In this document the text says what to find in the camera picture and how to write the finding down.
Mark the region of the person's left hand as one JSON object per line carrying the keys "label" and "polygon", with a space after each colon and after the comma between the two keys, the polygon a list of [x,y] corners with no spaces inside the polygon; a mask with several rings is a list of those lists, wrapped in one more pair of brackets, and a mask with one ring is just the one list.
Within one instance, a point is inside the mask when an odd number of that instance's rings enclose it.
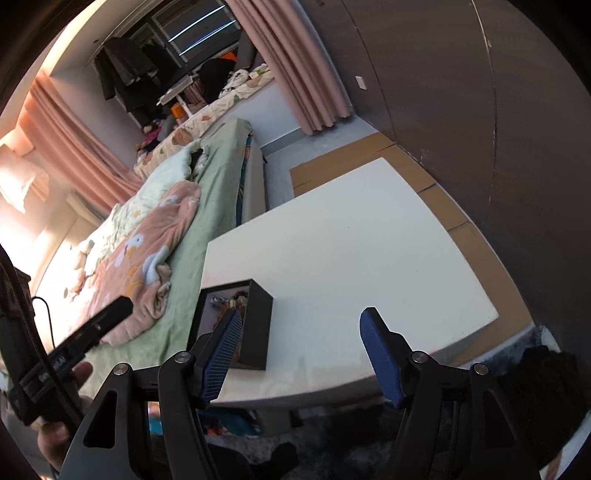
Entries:
{"label": "person's left hand", "polygon": [[[92,373],[93,366],[86,361],[79,363],[72,370],[77,390],[80,390]],[[38,449],[51,467],[60,472],[71,443],[67,427],[62,422],[45,422],[36,429],[36,432]]]}

